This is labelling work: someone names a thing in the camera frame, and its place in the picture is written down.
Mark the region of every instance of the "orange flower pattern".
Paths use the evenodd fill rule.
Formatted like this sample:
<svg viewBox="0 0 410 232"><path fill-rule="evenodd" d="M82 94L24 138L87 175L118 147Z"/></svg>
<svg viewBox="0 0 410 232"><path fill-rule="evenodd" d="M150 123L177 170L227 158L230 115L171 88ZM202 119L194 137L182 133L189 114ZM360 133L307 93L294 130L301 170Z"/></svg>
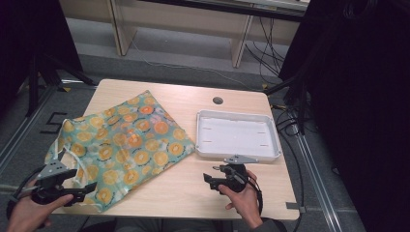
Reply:
<svg viewBox="0 0 410 232"><path fill-rule="evenodd" d="M97 189L83 204L95 205L103 212L192 153L194 144L145 91L103 112L65 120L45 162L57 159L63 149L81 163L75 183L97 181Z"/></svg>

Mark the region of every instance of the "human hand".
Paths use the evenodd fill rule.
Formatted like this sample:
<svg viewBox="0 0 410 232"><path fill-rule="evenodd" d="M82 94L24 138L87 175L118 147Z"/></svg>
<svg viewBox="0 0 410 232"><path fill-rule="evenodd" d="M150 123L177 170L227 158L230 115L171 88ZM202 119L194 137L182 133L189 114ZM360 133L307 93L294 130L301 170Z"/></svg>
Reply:
<svg viewBox="0 0 410 232"><path fill-rule="evenodd" d="M61 196L57 200L47 204L39 205L30 196L21 198L10 216L8 232L32 232L44 223L50 226L48 216L57 208L62 207L73 199L71 194Z"/></svg>
<svg viewBox="0 0 410 232"><path fill-rule="evenodd" d="M250 181L255 185L256 176L249 170L247 172ZM227 204L225 209L235 208L250 229L254 229L263 223L259 215L256 191L250 184L247 184L241 192L235 192L224 185L219 185L218 189L231 200L231 203Z"/></svg>

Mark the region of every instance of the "pants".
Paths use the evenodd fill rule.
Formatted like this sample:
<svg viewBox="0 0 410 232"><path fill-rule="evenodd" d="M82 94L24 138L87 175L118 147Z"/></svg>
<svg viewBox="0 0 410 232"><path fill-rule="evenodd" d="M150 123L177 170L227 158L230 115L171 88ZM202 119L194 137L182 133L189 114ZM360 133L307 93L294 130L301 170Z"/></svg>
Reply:
<svg viewBox="0 0 410 232"><path fill-rule="evenodd" d="M217 232L211 220L118 217L116 232Z"/></svg>

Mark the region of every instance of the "plastic tray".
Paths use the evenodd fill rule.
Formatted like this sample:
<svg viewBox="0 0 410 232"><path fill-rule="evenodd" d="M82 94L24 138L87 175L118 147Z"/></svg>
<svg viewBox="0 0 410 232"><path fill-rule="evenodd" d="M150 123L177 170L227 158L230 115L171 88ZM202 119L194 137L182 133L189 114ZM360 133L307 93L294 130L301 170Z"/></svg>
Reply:
<svg viewBox="0 0 410 232"><path fill-rule="evenodd" d="M274 119L267 115L201 110L196 120L196 153L201 157L273 161L281 155Z"/></svg>

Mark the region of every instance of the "wooden table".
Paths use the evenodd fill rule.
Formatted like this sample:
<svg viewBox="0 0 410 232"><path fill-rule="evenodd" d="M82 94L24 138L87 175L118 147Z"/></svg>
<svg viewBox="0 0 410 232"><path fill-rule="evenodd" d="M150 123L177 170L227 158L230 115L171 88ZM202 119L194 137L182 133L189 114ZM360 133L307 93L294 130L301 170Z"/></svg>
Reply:
<svg viewBox="0 0 410 232"><path fill-rule="evenodd" d="M153 94L192 141L196 140L196 114L201 109L272 117L268 99L262 93L113 79L100 82L84 115L108 109L145 90ZM222 98L223 103L213 103L214 97ZM68 156L63 157L63 162L73 168L69 165L71 162ZM101 214L93 207L79 205L61 208L55 213L155 218L239 218L235 210L224 209L229 199L210 190L209 184L203 180L203 173L223 178L223 173L212 168L220 164L223 164L221 160L205 160L193 153L130 192L122 201ZM262 217L298 218L298 210L286 208L286 202L294 203L296 200L283 156L271 163L247 164L247 169L258 177L257 182L263 192Z"/></svg>

